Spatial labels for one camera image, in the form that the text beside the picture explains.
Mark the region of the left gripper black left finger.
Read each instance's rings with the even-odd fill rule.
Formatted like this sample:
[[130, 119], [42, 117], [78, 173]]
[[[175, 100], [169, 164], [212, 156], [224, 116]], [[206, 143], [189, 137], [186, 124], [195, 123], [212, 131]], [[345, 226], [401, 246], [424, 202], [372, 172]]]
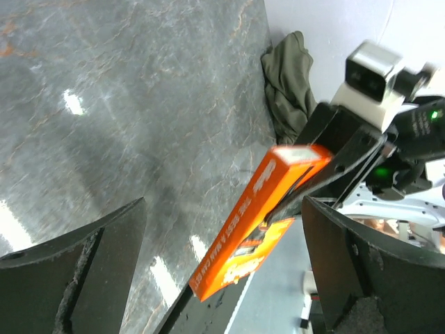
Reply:
[[139, 198], [1, 257], [1, 332], [119, 333], [146, 223]]

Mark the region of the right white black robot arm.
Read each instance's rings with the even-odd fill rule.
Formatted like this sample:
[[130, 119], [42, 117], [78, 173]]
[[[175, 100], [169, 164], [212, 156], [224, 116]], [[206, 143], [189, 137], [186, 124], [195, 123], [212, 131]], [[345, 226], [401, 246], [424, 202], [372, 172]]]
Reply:
[[444, 250], [444, 99], [416, 98], [379, 132], [344, 106], [317, 105], [295, 147], [332, 154], [310, 169], [266, 215], [270, 226], [301, 211], [311, 195], [358, 221], [416, 246]]

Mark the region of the orange black razor pack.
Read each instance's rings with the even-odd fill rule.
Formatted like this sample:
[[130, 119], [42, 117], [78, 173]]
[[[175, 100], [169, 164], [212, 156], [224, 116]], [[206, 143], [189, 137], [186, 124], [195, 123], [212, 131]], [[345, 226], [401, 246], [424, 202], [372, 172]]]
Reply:
[[268, 222], [267, 215], [332, 158], [320, 145], [277, 145], [267, 151], [188, 282], [200, 301], [261, 266], [294, 222], [293, 218]]

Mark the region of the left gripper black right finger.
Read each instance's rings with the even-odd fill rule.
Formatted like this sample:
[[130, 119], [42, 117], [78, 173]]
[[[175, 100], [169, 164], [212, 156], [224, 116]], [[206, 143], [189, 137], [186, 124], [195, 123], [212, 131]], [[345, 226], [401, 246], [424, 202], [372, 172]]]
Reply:
[[328, 333], [444, 332], [444, 255], [309, 196], [302, 223]]

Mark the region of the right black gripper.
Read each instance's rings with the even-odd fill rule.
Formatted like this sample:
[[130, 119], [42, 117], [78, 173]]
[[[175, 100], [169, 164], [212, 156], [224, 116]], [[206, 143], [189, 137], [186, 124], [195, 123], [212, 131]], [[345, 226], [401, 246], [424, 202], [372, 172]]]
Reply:
[[386, 134], [353, 112], [326, 102], [317, 104], [296, 143], [320, 145], [332, 153], [332, 160], [281, 200], [266, 215], [266, 225], [299, 215], [305, 196], [341, 207], [375, 165], [386, 142]]

